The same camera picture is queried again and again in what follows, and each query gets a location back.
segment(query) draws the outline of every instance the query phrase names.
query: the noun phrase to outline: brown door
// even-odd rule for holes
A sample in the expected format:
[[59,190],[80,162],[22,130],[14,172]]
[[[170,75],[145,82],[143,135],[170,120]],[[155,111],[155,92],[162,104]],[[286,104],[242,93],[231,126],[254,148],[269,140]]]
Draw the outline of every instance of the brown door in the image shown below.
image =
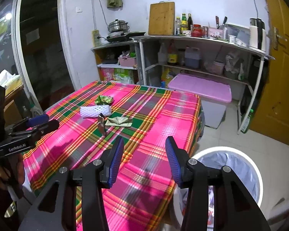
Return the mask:
[[289,8],[284,0],[267,0],[271,37],[269,77],[250,129],[289,145]]

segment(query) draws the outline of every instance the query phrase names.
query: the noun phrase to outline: glass pane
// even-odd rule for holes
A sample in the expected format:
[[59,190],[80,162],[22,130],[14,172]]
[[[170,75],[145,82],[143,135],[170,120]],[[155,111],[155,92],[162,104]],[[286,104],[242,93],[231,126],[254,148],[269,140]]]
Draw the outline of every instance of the glass pane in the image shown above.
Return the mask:
[[62,50],[57,0],[22,0],[20,32],[28,76],[46,110],[74,92]]
[[0,72],[7,70],[18,74],[11,40],[11,18],[13,0],[4,0],[0,5]]

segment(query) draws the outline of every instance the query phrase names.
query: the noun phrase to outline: purple lid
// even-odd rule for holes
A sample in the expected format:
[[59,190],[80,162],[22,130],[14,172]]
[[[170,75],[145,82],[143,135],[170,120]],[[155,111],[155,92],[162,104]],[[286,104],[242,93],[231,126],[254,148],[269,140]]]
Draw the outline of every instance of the purple lid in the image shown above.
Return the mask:
[[229,85],[188,74],[178,74],[169,82],[168,87],[225,103],[230,103],[232,99]]

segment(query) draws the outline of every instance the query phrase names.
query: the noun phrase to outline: wooden cutting board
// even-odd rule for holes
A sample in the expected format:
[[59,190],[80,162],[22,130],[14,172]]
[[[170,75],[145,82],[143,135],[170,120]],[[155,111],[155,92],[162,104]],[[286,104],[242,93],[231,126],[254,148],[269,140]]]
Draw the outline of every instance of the wooden cutting board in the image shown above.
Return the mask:
[[160,2],[150,5],[149,35],[173,35],[174,2]]

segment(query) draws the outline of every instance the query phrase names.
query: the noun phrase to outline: white door frame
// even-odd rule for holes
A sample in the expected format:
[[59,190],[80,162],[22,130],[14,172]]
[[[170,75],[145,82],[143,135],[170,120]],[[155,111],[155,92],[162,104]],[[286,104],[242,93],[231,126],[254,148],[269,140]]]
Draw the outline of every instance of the white door frame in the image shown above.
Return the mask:
[[70,74],[74,89],[75,91],[77,91],[81,89],[81,83],[80,83],[79,75],[73,66],[73,59],[72,59],[72,54],[71,54],[72,48],[71,48],[70,36],[69,36],[68,26],[67,26],[65,0],[57,0],[57,7],[58,7],[60,38],[61,38],[61,44],[62,44],[63,53],[65,57],[65,62],[66,62],[66,66]]
[[11,38],[12,38],[12,48],[15,59],[15,64],[18,73],[21,75],[24,83],[24,89],[27,97],[33,100],[36,107],[41,108],[39,101],[34,93],[33,87],[31,85],[27,68],[25,66],[24,56],[22,54],[22,44],[20,40],[20,6],[22,0],[13,0],[12,4],[12,20],[11,20]]

